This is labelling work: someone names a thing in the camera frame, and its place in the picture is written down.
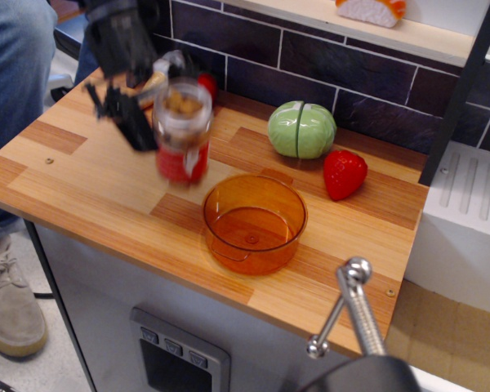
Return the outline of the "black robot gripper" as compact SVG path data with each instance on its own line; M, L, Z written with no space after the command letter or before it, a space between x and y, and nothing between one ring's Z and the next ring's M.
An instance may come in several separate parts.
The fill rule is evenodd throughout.
M156 151L154 131L137 100L160 59L150 30L158 22L156 7L88 7L83 39L83 75L103 73L106 95L101 100L93 82L84 88L99 118L110 119L136 151ZM199 66L186 51L169 53L169 77L197 79Z

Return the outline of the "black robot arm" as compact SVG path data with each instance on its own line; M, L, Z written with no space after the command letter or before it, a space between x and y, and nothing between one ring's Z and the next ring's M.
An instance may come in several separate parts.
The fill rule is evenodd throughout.
M107 87L100 98L86 82L100 118L110 118L141 152L188 153L209 137L212 102L198 83L199 68L181 50L159 56L151 40L155 1L88 1L84 39Z

